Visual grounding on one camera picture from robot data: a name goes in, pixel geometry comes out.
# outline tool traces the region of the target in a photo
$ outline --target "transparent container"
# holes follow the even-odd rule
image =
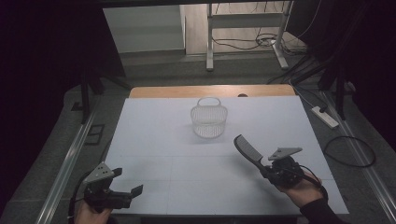
[[[215,105],[205,105],[205,103],[213,103],[213,101],[216,102]],[[227,115],[227,108],[221,105],[219,98],[201,98],[197,105],[191,110],[192,128],[200,137],[218,137],[224,132]]]

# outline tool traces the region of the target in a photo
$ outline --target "table leg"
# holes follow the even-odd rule
[[[207,4],[207,50],[206,50],[206,70],[213,71],[213,40],[212,40],[212,4]]]
[[[277,32],[277,36],[276,36],[276,40],[271,41],[273,50],[275,52],[277,60],[279,61],[280,67],[284,70],[289,69],[289,66],[288,66],[288,63],[286,62],[285,57],[283,56],[283,52],[282,52],[280,45],[282,43],[282,37],[283,37],[283,33],[285,32],[286,23],[288,22],[288,19],[289,19],[289,14],[291,11],[291,4],[292,4],[292,1],[289,1],[286,10],[283,11],[282,22],[280,23],[279,31]]]

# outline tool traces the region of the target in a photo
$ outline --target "wall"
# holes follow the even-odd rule
[[[183,6],[105,8],[119,53],[184,49]]]

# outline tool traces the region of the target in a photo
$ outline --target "white table surface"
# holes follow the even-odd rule
[[[106,157],[123,173],[111,189],[144,184],[129,209],[138,215],[300,215],[233,145],[245,136],[265,158],[278,147],[301,147],[292,157],[319,176],[336,214],[347,208],[298,96],[220,98],[228,108],[225,132],[204,139],[192,130],[198,98],[126,99]]]

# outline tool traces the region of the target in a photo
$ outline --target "aluminum rail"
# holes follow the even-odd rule
[[[79,152],[84,144],[85,138],[90,130],[92,121],[96,115],[96,108],[100,102],[100,96],[95,97],[92,101],[92,112],[88,116],[85,124],[81,124],[78,129],[72,145],[67,152],[64,163],[56,176],[55,181],[49,191],[46,201],[35,221],[36,224],[50,224],[53,215],[55,214],[56,208],[58,207],[59,201],[61,200],[62,194],[64,193],[64,188],[66,187],[67,181],[73,171],[76,164]]]
[[[345,120],[341,120],[341,118],[338,116],[337,111],[333,107],[334,100],[330,96],[330,93],[321,91],[320,94],[323,96],[325,101],[328,102],[328,108],[332,114],[332,117],[335,118],[339,123],[341,133],[348,136],[354,136],[347,122]],[[366,153],[364,153],[360,143],[350,139],[347,140],[347,143],[357,162],[359,162],[360,164],[367,164],[368,162],[370,162]],[[388,187],[385,185],[384,181],[378,175],[374,167],[364,168],[362,169],[362,172],[365,175],[373,192],[375,193],[375,196],[381,203],[382,208],[387,214],[390,223],[396,224],[396,203],[393,199],[393,196],[389,192]]]

